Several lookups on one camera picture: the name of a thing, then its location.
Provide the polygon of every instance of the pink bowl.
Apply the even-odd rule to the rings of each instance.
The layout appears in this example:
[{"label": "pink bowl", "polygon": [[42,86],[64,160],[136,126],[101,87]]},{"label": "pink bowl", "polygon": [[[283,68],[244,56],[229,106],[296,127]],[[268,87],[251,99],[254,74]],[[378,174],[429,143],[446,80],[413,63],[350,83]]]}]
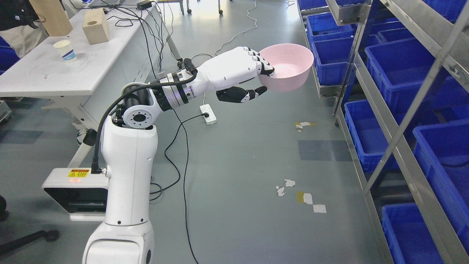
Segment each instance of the pink bowl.
[{"label": "pink bowl", "polygon": [[275,92],[290,92],[300,88],[308,79],[314,62],[313,53],[298,44],[284,43],[259,52],[275,72],[272,77],[259,75],[259,81]]}]

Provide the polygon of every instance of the gray floor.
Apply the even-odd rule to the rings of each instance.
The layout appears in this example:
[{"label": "gray floor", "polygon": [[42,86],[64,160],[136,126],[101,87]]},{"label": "gray floor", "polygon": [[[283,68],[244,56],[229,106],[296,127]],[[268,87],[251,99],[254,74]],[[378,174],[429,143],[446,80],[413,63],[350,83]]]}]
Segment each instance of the gray floor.
[{"label": "gray floor", "polygon": [[[223,42],[254,22],[246,17],[253,0],[222,0],[219,16],[214,0],[191,1],[192,15],[174,13],[174,40],[183,57],[213,54]],[[171,18],[167,13],[167,25]],[[235,46],[256,50],[284,43],[305,45],[296,6],[258,0],[251,11],[258,28],[242,34]],[[196,64],[207,57],[194,59]],[[166,69],[174,62],[165,56]],[[257,79],[243,84],[260,86]],[[189,121],[190,159],[187,173],[189,232],[201,264],[380,263],[370,223],[343,135],[334,126],[331,102],[319,99],[312,78],[290,93],[269,92],[246,104],[219,102],[207,94],[218,122]],[[89,235],[98,223],[70,222],[67,214],[41,190],[49,172],[66,167],[77,149],[76,130],[68,114],[43,112],[45,100],[11,104],[14,116],[0,125],[0,194],[8,201],[10,218],[0,223],[0,243],[40,229],[56,228],[54,243],[37,241],[0,257],[10,263],[80,263]],[[202,99],[177,109],[181,119],[199,113]],[[313,122],[298,132],[295,122]],[[167,186],[177,178],[163,155],[177,129],[173,113],[157,121],[159,152],[153,180]],[[183,168],[185,138],[180,135],[169,155]],[[276,186],[296,181],[285,196]],[[327,213],[296,201],[296,192],[311,193]],[[182,183],[150,204],[155,230],[154,263],[194,263],[184,228]]]}]

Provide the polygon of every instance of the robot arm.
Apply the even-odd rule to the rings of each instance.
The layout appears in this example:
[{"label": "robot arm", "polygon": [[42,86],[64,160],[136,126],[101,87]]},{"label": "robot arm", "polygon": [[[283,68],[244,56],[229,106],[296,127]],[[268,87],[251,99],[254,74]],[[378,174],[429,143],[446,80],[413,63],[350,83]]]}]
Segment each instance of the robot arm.
[{"label": "robot arm", "polygon": [[[109,113],[117,104],[115,116],[106,114],[101,120],[101,152],[107,168],[99,168],[96,148],[91,172],[104,172],[109,178],[106,216],[88,240],[83,264],[152,262],[154,241],[148,200],[158,144],[153,124],[158,115],[206,91],[215,91],[220,101],[252,100],[267,88],[247,91],[234,85],[274,71],[259,53],[245,47],[225,52],[197,69],[187,60],[186,67],[150,84],[127,84],[123,95],[106,111]],[[100,135],[98,129],[97,146]]]},{"label": "robot arm", "polygon": [[[259,74],[269,76],[273,72],[274,68],[258,52],[248,47],[236,47],[204,62],[197,68],[196,78],[187,84],[156,87],[130,94],[118,106],[113,122],[132,128],[146,128],[156,121],[161,112],[187,104],[208,91],[215,91],[220,101],[247,102],[263,94],[267,88],[261,86],[255,90],[245,90],[235,85],[252,80]],[[151,84],[184,81],[191,77],[191,73],[183,69]],[[146,84],[130,83],[122,92],[127,93],[142,85]]]}]

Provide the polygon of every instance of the black power adapter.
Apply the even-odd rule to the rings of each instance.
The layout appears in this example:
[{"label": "black power adapter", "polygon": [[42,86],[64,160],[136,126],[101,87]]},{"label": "black power adapter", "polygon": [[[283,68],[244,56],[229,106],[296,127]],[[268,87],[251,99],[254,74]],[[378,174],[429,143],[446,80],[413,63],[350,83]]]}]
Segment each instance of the black power adapter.
[{"label": "black power adapter", "polygon": [[141,2],[137,3],[137,9],[145,10],[147,8],[151,8],[151,1],[144,0],[144,1],[141,1]]}]

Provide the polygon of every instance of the power strip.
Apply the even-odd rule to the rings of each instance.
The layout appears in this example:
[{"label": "power strip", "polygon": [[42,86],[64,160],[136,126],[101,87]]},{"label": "power strip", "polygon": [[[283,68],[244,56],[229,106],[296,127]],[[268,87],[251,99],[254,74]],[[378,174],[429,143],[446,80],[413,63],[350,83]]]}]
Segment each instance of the power strip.
[{"label": "power strip", "polygon": [[216,118],[215,114],[213,113],[213,110],[212,110],[212,108],[210,107],[209,104],[201,105],[200,106],[200,111],[202,112],[202,114],[204,114],[204,113],[208,114],[208,117],[204,117],[205,122],[207,124],[214,124],[214,123],[217,122],[217,118]]}]

